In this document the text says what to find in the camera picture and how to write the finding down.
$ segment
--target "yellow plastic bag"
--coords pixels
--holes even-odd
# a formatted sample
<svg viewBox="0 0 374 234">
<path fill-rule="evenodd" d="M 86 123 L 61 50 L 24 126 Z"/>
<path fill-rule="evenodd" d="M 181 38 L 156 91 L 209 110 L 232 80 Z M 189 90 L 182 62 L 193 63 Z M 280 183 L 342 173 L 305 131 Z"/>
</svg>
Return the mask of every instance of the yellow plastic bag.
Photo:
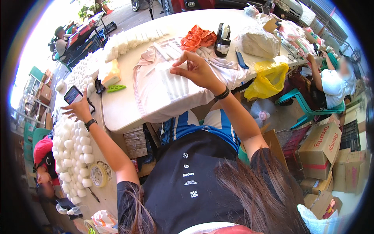
<svg viewBox="0 0 374 234">
<path fill-rule="evenodd" d="M 284 87 L 288 64 L 262 61 L 255 64 L 257 77 L 245 90 L 244 97 L 269 98 L 279 93 Z"/>
</svg>

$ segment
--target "woman in white shirt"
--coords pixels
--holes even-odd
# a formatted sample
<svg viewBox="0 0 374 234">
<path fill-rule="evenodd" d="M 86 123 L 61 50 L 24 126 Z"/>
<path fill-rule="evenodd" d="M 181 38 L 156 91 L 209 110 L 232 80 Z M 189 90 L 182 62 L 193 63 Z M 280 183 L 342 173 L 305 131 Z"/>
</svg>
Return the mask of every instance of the woman in white shirt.
<svg viewBox="0 0 374 234">
<path fill-rule="evenodd" d="M 321 73 L 318 71 L 317 63 L 313 55 L 308 54 L 307 59 L 312 64 L 312 77 L 316 90 L 312 90 L 312 97 L 323 102 L 322 108 L 332 109 L 344 101 L 345 96 L 352 95 L 356 88 L 356 77 L 353 72 L 352 61 L 348 58 L 341 58 L 338 62 L 339 69 L 335 70 L 325 52 L 322 56 L 326 58 L 328 69 Z"/>
<path fill-rule="evenodd" d="M 55 36 L 57 38 L 56 50 L 58 52 L 58 55 L 60 56 L 60 61 L 63 61 L 66 58 L 66 55 L 64 55 L 64 53 L 71 34 L 66 34 L 65 29 L 60 26 L 56 29 Z"/>
</svg>

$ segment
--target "car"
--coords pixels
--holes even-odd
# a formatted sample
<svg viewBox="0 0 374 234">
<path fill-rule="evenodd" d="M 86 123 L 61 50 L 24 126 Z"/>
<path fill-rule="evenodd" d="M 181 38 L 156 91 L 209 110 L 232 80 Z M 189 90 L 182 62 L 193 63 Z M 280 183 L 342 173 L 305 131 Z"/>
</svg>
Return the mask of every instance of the car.
<svg viewBox="0 0 374 234">
<path fill-rule="evenodd" d="M 254 5 L 260 12 L 262 6 L 272 6 L 273 13 L 282 19 L 298 23 L 303 8 L 299 0 L 162 0 L 165 15 L 200 9 L 240 9 L 247 7 L 247 3 Z"/>
</svg>

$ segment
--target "smartphone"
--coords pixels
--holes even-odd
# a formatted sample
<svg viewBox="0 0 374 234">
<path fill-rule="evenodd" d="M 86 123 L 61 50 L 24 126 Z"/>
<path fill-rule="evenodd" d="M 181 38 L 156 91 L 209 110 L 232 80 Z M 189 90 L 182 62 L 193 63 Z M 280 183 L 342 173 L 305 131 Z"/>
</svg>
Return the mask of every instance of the smartphone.
<svg viewBox="0 0 374 234">
<path fill-rule="evenodd" d="M 72 86 L 64 96 L 64 100 L 69 105 L 82 100 L 82 98 L 83 98 L 83 94 L 79 91 L 79 89 L 76 86 Z M 89 101 L 88 98 L 87 98 L 87 101 L 90 106 L 90 112 L 91 114 L 93 114 L 95 112 L 95 107 L 92 105 L 92 103 Z"/>
</svg>

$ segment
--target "black wristwatch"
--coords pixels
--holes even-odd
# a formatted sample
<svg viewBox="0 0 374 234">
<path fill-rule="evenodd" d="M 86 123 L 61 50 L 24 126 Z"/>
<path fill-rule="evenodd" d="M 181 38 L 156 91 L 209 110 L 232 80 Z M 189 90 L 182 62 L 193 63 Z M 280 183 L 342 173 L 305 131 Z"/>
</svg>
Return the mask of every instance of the black wristwatch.
<svg viewBox="0 0 374 234">
<path fill-rule="evenodd" d="M 88 122 L 85 124 L 85 126 L 86 126 L 86 128 L 87 128 L 87 131 L 90 131 L 90 126 L 91 126 L 91 124 L 93 124 L 93 123 L 97 123 L 97 121 L 96 121 L 95 119 L 92 119 L 92 120 L 88 121 Z"/>
</svg>

